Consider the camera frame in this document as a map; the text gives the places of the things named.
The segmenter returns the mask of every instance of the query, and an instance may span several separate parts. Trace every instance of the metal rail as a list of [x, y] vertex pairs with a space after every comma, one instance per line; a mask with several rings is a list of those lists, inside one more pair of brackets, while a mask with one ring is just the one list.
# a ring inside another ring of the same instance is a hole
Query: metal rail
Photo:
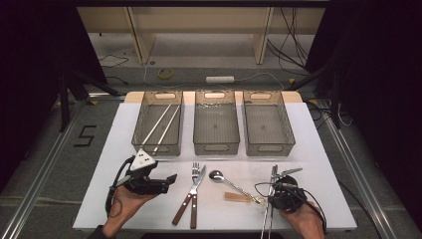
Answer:
[[50, 150], [45, 162], [41, 166], [40, 171], [38, 172], [34, 182], [31, 184], [27, 194], [23, 198], [18, 209], [15, 211], [12, 219], [9, 221], [6, 230], [3, 232], [2, 239], [9, 238], [18, 238], [22, 228], [25, 225], [26, 220], [28, 219], [32, 208], [37, 202], [37, 198], [40, 195], [41, 190], [43, 189], [45, 183], [47, 182], [49, 175], [56, 164], [57, 159], [62, 152], [62, 149], [69, 138], [69, 134], [72, 131], [75, 121], [84, 108], [85, 102], [77, 102], [71, 114], [71, 120], [68, 126], [63, 132], [59, 133], [58, 138], [56, 139], [52, 149]]
[[[323, 108], [328, 108], [326, 103], [321, 103]], [[375, 225], [379, 230], [380, 235], [383, 239], [397, 238], [395, 235], [391, 223], [384, 213], [381, 204], [377, 200], [374, 192], [372, 191], [366, 177], [360, 169], [359, 163], [356, 161], [346, 139], [344, 138], [341, 129], [337, 129], [331, 119], [326, 121], [329, 131], [341, 152], [341, 155], [347, 165], [347, 168], [356, 183], [357, 189], [362, 196], [362, 199], [367, 206], [367, 209], [375, 221]]]

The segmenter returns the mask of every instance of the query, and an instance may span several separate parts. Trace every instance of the white cable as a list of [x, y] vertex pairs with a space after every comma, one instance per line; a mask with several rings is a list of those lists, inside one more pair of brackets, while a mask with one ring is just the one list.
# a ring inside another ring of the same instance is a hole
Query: white cable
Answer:
[[[146, 64], [145, 63], [143, 63], [143, 67], [145, 68], [145, 71], [143, 73], [143, 79], [142, 80], [143, 80], [144, 83], [146, 83], [147, 85], [150, 85], [150, 86], [154, 86], [154, 87], [158, 87], [158, 88], [164, 88], [164, 89], [172, 89], [172, 88], [186, 87], [186, 86], [189, 86], [189, 87], [200, 87], [200, 86], [207, 86], [207, 85], [209, 85], [209, 84], [198, 84], [198, 85], [189, 85], [189, 84], [186, 84], [186, 85], [177, 85], [177, 86], [170, 86], [170, 87], [156, 85], [156, 84], [149, 83], [149, 82], [146, 81]], [[249, 77], [249, 78], [244, 78], [244, 79], [241, 79], [241, 80], [235, 80], [235, 82], [242, 82], [242, 81], [251, 80], [253, 78], [256, 78], [256, 77], [259, 77], [259, 76], [262, 76], [262, 75], [270, 75], [282, 87], [281, 91], [283, 91], [285, 89], [285, 87], [283, 86], [283, 84], [273, 74], [271, 74], [271, 73], [260, 73], [260, 74], [254, 75], [252, 77]], [[232, 89], [232, 88], [227, 88], [227, 87], [224, 87], [224, 86], [218, 85], [218, 84], [216, 84], [215, 86], [219, 86], [221, 88], [228, 89], [228, 90], [240, 90], [240, 91], [243, 91], [243, 89]]]
[[351, 126], [351, 123], [353, 122], [353, 119], [350, 119], [350, 122], [349, 123], [344, 122], [341, 119], [341, 116], [340, 116], [340, 108], [341, 108], [341, 105], [338, 105], [338, 111], [337, 111], [338, 119], [341, 121], [342, 124], [344, 124], [344, 126]]

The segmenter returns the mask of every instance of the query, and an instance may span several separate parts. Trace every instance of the gray plastic basket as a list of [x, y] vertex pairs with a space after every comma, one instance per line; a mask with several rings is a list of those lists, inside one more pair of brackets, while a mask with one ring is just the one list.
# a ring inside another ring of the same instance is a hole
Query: gray plastic basket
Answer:
[[281, 92], [244, 92], [246, 154], [288, 156], [295, 137]]
[[151, 155], [180, 155], [183, 92], [145, 92], [133, 133], [136, 150]]
[[196, 91], [193, 142], [196, 155], [237, 154], [239, 125], [233, 91]]

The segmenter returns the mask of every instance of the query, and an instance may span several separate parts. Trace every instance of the hand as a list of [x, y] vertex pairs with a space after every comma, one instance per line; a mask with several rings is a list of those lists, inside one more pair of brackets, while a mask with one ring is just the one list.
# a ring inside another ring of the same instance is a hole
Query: hand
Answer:
[[115, 190], [111, 210], [107, 222], [103, 227], [103, 234], [107, 238], [113, 238], [124, 223], [129, 220], [145, 202], [157, 195], [138, 195], [131, 193], [124, 186]]
[[322, 231], [322, 222], [319, 216], [306, 204], [303, 204], [297, 211], [287, 213], [284, 210], [279, 210], [280, 215], [286, 218], [292, 225], [296, 232], [301, 234], [306, 239], [320, 239], [324, 238]]

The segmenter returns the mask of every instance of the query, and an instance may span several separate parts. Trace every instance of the cable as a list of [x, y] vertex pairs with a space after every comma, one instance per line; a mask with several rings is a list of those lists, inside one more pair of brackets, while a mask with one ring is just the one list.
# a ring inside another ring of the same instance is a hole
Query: cable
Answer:
[[312, 103], [310, 100], [304, 100], [304, 102], [307, 105], [310, 105], [311, 107], [313, 107], [313, 109], [310, 109], [310, 111], [312, 111], [312, 110], [319, 111], [319, 117], [317, 119], [313, 119], [314, 121], [320, 120], [322, 118], [322, 114], [330, 114], [330, 109], [320, 108], [316, 104]]
[[286, 53], [284, 53], [284, 52], [282, 52], [281, 50], [279, 50], [276, 46], [274, 46], [274, 44], [273, 44], [270, 40], [268, 40], [268, 43], [270, 44], [270, 45], [267, 45], [267, 46], [269, 47], [270, 51], [271, 51], [274, 55], [276, 55], [277, 57], [279, 57], [279, 65], [280, 65], [280, 67], [281, 67], [283, 70], [285, 70], [285, 71], [286, 71], [286, 69], [284, 69], [284, 68], [283, 68], [283, 66], [281, 65], [280, 60], [283, 60], [283, 61], [288, 62], [288, 63], [295, 64], [295, 65], [297, 65], [298, 67], [300, 67], [300, 68], [302, 68], [303, 70], [305, 70], [305, 66], [301, 65], [300, 63], [298, 63], [297, 61], [295, 61], [293, 58], [289, 57]]
[[[259, 190], [258, 190], [258, 188], [257, 188], [257, 186], [258, 185], [267, 185], [267, 184], [270, 184], [270, 185], [273, 185], [272, 183], [269, 183], [269, 182], [260, 182], [260, 183], [256, 183], [254, 186], [255, 186], [255, 189], [257, 190], [257, 192], [261, 195], [261, 196], [263, 196], [264, 198], [268, 198], [269, 196], [266, 196], [266, 195], [263, 195]], [[310, 196], [311, 196], [311, 198], [315, 201], [315, 203], [316, 203], [316, 205], [318, 206], [318, 208], [319, 208], [319, 210], [320, 210], [320, 212], [313, 206], [313, 205], [311, 205], [309, 202], [307, 202], [306, 200], [304, 200], [303, 198], [301, 198], [300, 196], [298, 196], [296, 193], [294, 193], [293, 191], [291, 191], [291, 190], [289, 190], [287, 187], [285, 187], [285, 186], [283, 186], [283, 184], [281, 184], [280, 185], [281, 187], [283, 187], [283, 189], [285, 189], [286, 191], [288, 191], [290, 194], [292, 194], [292, 195], [294, 195], [296, 198], [298, 198], [301, 202], [303, 202], [304, 204], [306, 204], [312, 211], [314, 211], [315, 213], [316, 213], [316, 215], [319, 217], [319, 219], [320, 219], [320, 221], [322, 222], [322, 231], [323, 231], [323, 234], [324, 235], [326, 235], [327, 233], [326, 233], [326, 218], [325, 218], [325, 214], [323, 213], [323, 210], [322, 210], [322, 208], [320, 207], [320, 205], [319, 205], [319, 203], [317, 202], [317, 200], [314, 198], [314, 196], [310, 193], [310, 192], [308, 192], [308, 191], [306, 191], [306, 190], [304, 190], [304, 192], [306, 192], [307, 194], [309, 194]]]
[[106, 199], [105, 199], [105, 212], [106, 212], [107, 217], [109, 215], [109, 212], [111, 211], [111, 203], [112, 203], [112, 200], [113, 200], [114, 192], [117, 188], [118, 178], [120, 177], [121, 172], [124, 170], [126, 165], [129, 164], [129, 163], [132, 163], [134, 158], [135, 158], [135, 156], [132, 156], [132, 157], [130, 157], [127, 160], [124, 161], [124, 163], [121, 165], [120, 169], [118, 170], [117, 175], [115, 176], [114, 182], [112, 183], [111, 187], [108, 190], [108, 194], [107, 194]]
[[283, 15], [283, 18], [285, 20], [286, 26], [287, 26], [287, 28], [289, 30], [289, 33], [288, 33], [287, 38], [289, 37], [289, 35], [292, 36], [292, 39], [295, 42], [295, 47], [296, 47], [296, 52], [298, 54], [298, 57], [299, 57], [301, 63], [304, 64], [304, 61], [302, 60], [302, 58], [304, 58], [305, 61], [306, 61], [307, 60], [307, 57], [305, 55], [308, 56], [308, 53], [302, 47], [302, 45], [301, 45], [301, 43], [299, 41], [299, 38], [297, 38], [298, 34], [297, 34], [296, 30], [297, 30], [297, 27], [298, 27], [298, 21], [297, 21], [298, 9], [297, 8], [292, 8], [292, 23], [291, 23], [291, 27], [289, 27], [289, 23], [288, 23], [288, 20], [286, 18], [286, 15], [285, 15], [285, 13], [283, 11], [283, 8], [280, 8], [280, 10], [281, 10], [282, 15]]
[[350, 119], [350, 122], [348, 123], [344, 122], [340, 115], [340, 109], [341, 109], [341, 105], [338, 106], [338, 111], [337, 111], [338, 119], [344, 126], [351, 126], [351, 124], [353, 123], [353, 119]]
[[105, 67], [105, 68], [113, 68], [113, 67], [115, 67], [115, 66], [121, 65], [121, 64], [123, 64], [123, 63], [125, 63], [125, 62], [129, 61], [129, 58], [117, 57], [117, 56], [115, 56], [115, 55], [106, 55], [105, 57], [100, 58], [100, 59], [99, 59], [99, 61], [102, 61], [102, 60], [104, 60], [104, 59], [105, 59], [105, 58], [107, 58], [107, 57], [114, 57], [114, 58], [118, 58], [118, 59], [123, 59], [123, 61], [122, 61], [122, 62], [120, 62], [120, 63], [117, 63], [117, 64], [115, 64], [115, 65], [113, 65], [113, 66], [103, 66], [103, 67]]
[[322, 208], [319, 206], [319, 203], [316, 201], [316, 199], [313, 197], [313, 195], [310, 194], [308, 191], [305, 191], [304, 190], [304, 192], [308, 193], [314, 199], [314, 201], [316, 202], [316, 205], [319, 207], [320, 212], [313, 205], [311, 205], [310, 203], [308, 203], [303, 198], [299, 197], [297, 194], [295, 194], [293, 191], [289, 190], [287, 187], [285, 187], [285, 186], [282, 186], [282, 187], [285, 190], [287, 190], [288, 192], [290, 192], [292, 195], [294, 195], [295, 197], [297, 197], [300, 201], [302, 201], [308, 207], [310, 207], [316, 213], [316, 215], [318, 215], [320, 221], [322, 222], [322, 231], [323, 231], [323, 234], [326, 235], [327, 233], [326, 233], [326, 219], [325, 219], [325, 215], [324, 215], [324, 213], [322, 211]]
[[123, 79], [121, 79], [119, 77], [107, 77], [107, 78], [118, 79], [119, 81], [123, 82], [125, 85], [129, 85], [129, 83], [127, 81], [124, 81]]
[[361, 203], [359, 201], [359, 199], [357, 199], [357, 197], [350, 191], [350, 189], [348, 189], [341, 181], [337, 180], [338, 184], [344, 188], [352, 197], [353, 199], [357, 202], [357, 204], [359, 204], [359, 206], [362, 208], [363, 212], [366, 214], [366, 216], [369, 218], [373, 228], [376, 231], [376, 234], [378, 235], [378, 238], [382, 239], [381, 233], [379, 232], [378, 228], [376, 227], [375, 221], [373, 220], [373, 218], [371, 217], [371, 215], [369, 214], [368, 209], [363, 205], [363, 203]]
[[270, 75], [282, 87], [281, 91], [285, 89], [283, 84], [281, 82], [279, 82], [279, 80], [271, 73], [259, 73], [257, 75], [252, 76], [252, 77], [249, 77], [249, 78], [244, 78], [244, 79], [241, 79], [241, 80], [235, 80], [235, 82], [243, 82], [243, 81], [251, 80], [251, 79], [254, 79], [254, 78], [262, 76], [262, 75]]
[[331, 116], [328, 116], [326, 119], [324, 119], [323, 122], [316, 128], [316, 130], [318, 130], [330, 118]]
[[[201, 87], [201, 86], [210, 86], [210, 85], [213, 85], [213, 84], [208, 84], [207, 83], [207, 84], [183, 84], [183, 85], [176, 85], [176, 86], [160, 86], [160, 85], [149, 83], [149, 82], [146, 81], [146, 71], [147, 71], [146, 64], [143, 64], [143, 67], [144, 67], [144, 73], [143, 73], [142, 81], [144, 83], [146, 83], [147, 85], [150, 85], [150, 86], [153, 86], [153, 87], [164, 88], [164, 89], [174, 89], [174, 88], [179, 88], [179, 87]], [[281, 91], [285, 89], [285, 87], [283, 86], [283, 84], [273, 74], [271, 74], [271, 73], [259, 73], [259, 74], [256, 74], [256, 75], [252, 76], [252, 77], [248, 77], [248, 78], [244, 78], [244, 79], [240, 79], [240, 80], [235, 80], [235, 82], [243, 82], [243, 81], [251, 80], [251, 79], [254, 79], [254, 78], [259, 77], [259, 76], [262, 76], [262, 75], [269, 75], [269, 76], [271, 76], [282, 87]], [[222, 85], [219, 85], [219, 84], [214, 84], [213, 86], [218, 86], [218, 87], [221, 87], [223, 89], [228, 89], [228, 90], [245, 91], [245, 89], [228, 88], [228, 87], [225, 87], [225, 86], [222, 86]]]

